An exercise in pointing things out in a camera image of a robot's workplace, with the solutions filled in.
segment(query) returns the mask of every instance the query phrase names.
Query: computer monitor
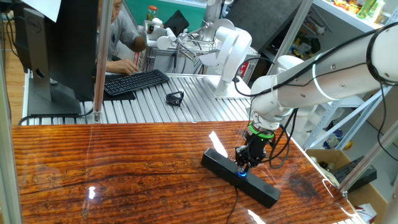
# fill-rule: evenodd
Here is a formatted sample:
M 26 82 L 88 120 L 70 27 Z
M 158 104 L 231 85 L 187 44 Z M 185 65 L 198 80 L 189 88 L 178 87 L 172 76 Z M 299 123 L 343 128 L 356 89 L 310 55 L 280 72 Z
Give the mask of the computer monitor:
M 11 9 L 18 56 L 34 76 L 28 114 L 79 114 L 76 96 L 94 95 L 98 0 L 62 1 L 57 22 L 23 2 Z M 51 85 L 50 78 L 58 83 Z

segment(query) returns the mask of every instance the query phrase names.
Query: metal pole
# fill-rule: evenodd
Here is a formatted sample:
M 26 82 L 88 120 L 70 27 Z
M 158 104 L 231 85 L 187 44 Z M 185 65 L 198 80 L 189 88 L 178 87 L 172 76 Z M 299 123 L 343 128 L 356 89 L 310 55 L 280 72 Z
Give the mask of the metal pole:
M 398 138 L 398 120 L 383 135 L 380 142 L 387 149 Z M 347 192 L 348 189 L 360 178 L 372 162 L 382 153 L 383 150 L 379 143 L 373 146 L 371 151 L 359 162 L 359 164 L 348 174 L 348 176 L 338 186 L 341 193 Z
M 366 102 L 364 102 L 361 106 L 356 108 L 353 112 L 351 112 L 347 117 L 342 119 L 337 125 L 334 125 L 329 131 L 327 131 L 325 134 L 322 134 L 319 138 L 316 138 L 314 142 L 311 143 L 311 145 L 308 148 L 312 148 L 316 146 L 318 143 L 326 139 L 331 133 L 334 133 L 338 128 L 340 128 L 343 124 L 347 123 L 349 120 L 351 120 L 353 117 L 355 117 L 359 112 L 364 110 L 367 106 L 369 106 L 373 101 L 379 99 L 381 97 L 381 91 L 376 93 L 374 96 L 372 96 L 370 99 L 368 99 Z
M 386 95 L 392 86 L 384 87 L 384 94 Z M 355 121 L 354 125 L 349 129 L 349 131 L 345 134 L 344 138 L 340 141 L 340 143 L 336 146 L 336 149 L 343 150 L 344 147 L 348 144 L 348 142 L 354 137 L 356 132 L 362 127 L 362 125 L 366 122 L 366 120 L 370 117 L 372 112 L 377 108 L 379 103 L 381 102 L 382 97 L 379 97 L 375 101 L 373 101 L 369 106 L 363 110 L 361 116 Z
M 325 114 L 323 115 L 322 119 L 318 122 L 317 126 L 315 127 L 314 130 L 312 130 L 311 134 L 309 135 L 308 139 L 305 141 L 303 148 L 310 148 L 316 144 L 318 144 L 317 137 L 318 135 L 322 132 L 323 128 L 327 127 L 331 117 L 334 115 L 336 112 L 337 108 L 341 104 L 341 100 L 336 100 L 334 101 L 330 107 L 325 111 Z
M 11 111 L 0 54 L 0 207 L 4 222 L 22 223 L 19 187 L 11 136 Z
M 101 25 L 99 28 L 97 76 L 94 96 L 94 123 L 101 123 L 101 107 L 104 97 L 106 59 L 108 58 L 109 38 L 111 35 L 111 19 L 113 0 L 103 0 L 101 10 Z
M 294 38 L 296 37 L 297 33 L 301 28 L 301 24 L 303 24 L 304 19 L 307 16 L 312 6 L 312 2 L 313 0 L 303 0 L 301 2 L 301 5 L 298 8 L 296 16 L 293 19 L 292 25 L 290 25 L 290 28 L 285 36 L 285 39 L 280 45 L 278 52 L 276 53 L 274 63 L 276 63 L 276 61 L 280 56 L 287 54 L 287 52 L 289 51 L 290 46 L 292 46 Z M 268 69 L 267 75 L 273 74 L 273 71 L 274 71 L 274 65 L 271 65 Z

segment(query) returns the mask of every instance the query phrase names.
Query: bottle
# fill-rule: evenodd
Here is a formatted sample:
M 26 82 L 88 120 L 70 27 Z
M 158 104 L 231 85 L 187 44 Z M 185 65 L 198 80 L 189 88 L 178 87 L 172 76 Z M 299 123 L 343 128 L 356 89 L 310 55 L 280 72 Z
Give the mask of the bottle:
M 366 0 L 365 4 L 362 6 L 362 9 L 358 12 L 356 17 L 365 19 L 375 2 L 376 0 Z
M 152 21 L 157 17 L 157 7 L 156 6 L 149 6 L 147 12 L 147 20 Z
M 366 16 L 365 20 L 369 22 L 375 22 L 384 5 L 385 2 L 383 0 L 377 0 L 371 10 L 368 12 L 368 16 Z

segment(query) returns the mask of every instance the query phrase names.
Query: black screen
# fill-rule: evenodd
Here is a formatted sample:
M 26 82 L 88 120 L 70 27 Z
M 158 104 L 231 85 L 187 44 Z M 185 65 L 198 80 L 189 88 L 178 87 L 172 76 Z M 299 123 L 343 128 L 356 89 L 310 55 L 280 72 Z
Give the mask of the black screen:
M 164 23 L 165 28 L 170 28 L 175 36 L 181 34 L 184 29 L 189 26 L 189 22 L 185 19 L 182 13 L 177 10 L 177 12 L 168 19 L 167 22 Z

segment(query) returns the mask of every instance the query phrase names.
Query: black rectangular block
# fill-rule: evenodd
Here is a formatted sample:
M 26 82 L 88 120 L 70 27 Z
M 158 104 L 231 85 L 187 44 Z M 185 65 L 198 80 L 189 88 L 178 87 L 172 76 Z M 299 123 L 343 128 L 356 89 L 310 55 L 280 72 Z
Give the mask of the black rectangular block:
M 279 199 L 280 190 L 250 172 L 245 177 L 241 177 L 236 172 L 237 165 L 214 149 L 207 149 L 203 154 L 201 164 L 267 208 L 271 208 Z

